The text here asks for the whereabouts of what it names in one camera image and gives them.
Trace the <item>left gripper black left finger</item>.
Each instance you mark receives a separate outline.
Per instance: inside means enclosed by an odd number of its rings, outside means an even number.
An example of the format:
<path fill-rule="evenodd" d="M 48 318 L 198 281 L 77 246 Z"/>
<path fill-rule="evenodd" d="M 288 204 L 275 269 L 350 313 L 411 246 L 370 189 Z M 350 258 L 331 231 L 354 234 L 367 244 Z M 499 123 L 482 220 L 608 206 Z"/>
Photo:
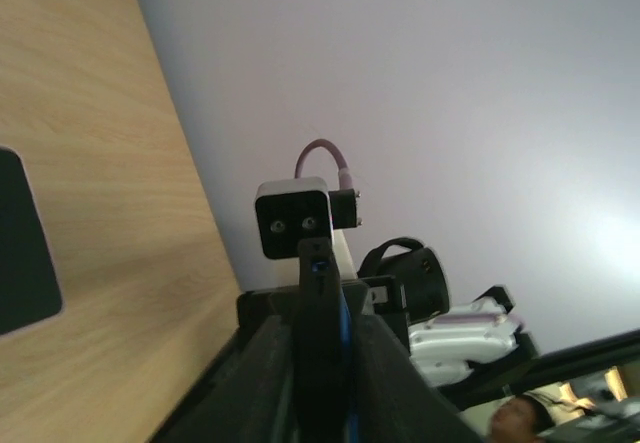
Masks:
<path fill-rule="evenodd" d="M 160 442 L 296 442 L 291 328 L 270 316 L 201 403 Z"/>

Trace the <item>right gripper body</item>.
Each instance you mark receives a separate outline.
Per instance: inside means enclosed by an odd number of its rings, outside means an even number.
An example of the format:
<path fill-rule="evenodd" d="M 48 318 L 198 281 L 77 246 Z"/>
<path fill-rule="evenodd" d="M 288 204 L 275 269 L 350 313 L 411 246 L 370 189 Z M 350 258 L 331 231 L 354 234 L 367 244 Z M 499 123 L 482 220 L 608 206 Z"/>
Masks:
<path fill-rule="evenodd" d="M 365 301 L 363 307 L 380 316 L 410 352 L 408 310 L 401 283 L 392 276 L 377 276 L 347 281 L 343 284 L 343 291 L 352 317 Z M 297 300 L 297 286 L 241 294 L 236 300 L 238 350 L 242 351 L 246 347 L 269 316 L 280 315 L 288 323 L 295 313 Z"/>

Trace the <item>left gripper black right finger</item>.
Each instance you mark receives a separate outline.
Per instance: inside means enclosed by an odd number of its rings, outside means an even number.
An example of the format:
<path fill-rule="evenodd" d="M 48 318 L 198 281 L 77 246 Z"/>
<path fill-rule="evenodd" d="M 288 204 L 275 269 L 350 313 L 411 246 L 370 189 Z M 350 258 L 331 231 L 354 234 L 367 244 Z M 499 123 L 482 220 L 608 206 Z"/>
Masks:
<path fill-rule="evenodd" d="M 364 315 L 354 325 L 359 442 L 481 442 L 458 410 L 429 387 L 386 323 Z"/>

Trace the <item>black phone case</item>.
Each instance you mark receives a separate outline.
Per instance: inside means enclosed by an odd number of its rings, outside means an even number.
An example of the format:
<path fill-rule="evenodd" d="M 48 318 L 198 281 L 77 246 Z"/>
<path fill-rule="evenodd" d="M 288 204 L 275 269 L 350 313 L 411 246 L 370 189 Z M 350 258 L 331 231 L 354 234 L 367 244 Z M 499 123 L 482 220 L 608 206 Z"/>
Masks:
<path fill-rule="evenodd" d="M 301 442 L 320 442 L 319 433 L 314 426 L 317 404 L 314 397 L 314 371 L 318 363 L 317 343 L 319 315 L 316 284 L 312 276 L 311 263 L 315 260 L 328 260 L 337 268 L 332 244 L 328 238 L 302 240 L 298 245 L 299 254 L 299 290 L 298 303 L 294 315 L 293 364 L 294 388 L 293 401 Z"/>

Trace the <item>black phone pink edge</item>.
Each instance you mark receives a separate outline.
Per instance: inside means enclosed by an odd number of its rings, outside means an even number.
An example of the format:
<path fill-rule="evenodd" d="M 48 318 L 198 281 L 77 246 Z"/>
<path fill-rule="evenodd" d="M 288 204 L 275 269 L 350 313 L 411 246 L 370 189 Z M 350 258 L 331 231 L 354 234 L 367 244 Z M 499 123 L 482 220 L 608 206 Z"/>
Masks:
<path fill-rule="evenodd" d="M 63 299 L 23 162 L 1 150 L 1 334 L 61 312 Z"/>

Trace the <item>black phone blue edge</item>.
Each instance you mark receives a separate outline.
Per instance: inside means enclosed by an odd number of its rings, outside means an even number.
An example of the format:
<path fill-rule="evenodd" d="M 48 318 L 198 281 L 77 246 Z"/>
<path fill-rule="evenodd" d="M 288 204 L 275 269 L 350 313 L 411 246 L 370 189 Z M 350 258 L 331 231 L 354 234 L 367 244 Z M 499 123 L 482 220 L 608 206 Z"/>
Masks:
<path fill-rule="evenodd" d="M 328 260 L 311 263 L 316 284 L 318 363 L 314 371 L 317 411 L 314 426 L 320 442 L 348 442 L 357 436 L 353 416 L 352 318 L 337 268 Z"/>

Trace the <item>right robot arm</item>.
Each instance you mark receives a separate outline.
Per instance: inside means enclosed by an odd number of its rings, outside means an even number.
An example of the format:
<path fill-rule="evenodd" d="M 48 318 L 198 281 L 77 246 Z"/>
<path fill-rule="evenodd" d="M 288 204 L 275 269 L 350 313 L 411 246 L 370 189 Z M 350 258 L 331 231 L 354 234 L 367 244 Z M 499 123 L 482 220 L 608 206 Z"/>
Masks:
<path fill-rule="evenodd" d="M 638 331 L 539 355 L 505 287 L 451 305 L 436 254 L 417 239 L 389 240 L 356 267 L 336 232 L 334 255 L 345 294 L 367 290 L 427 382 L 460 409 L 639 360 Z"/>

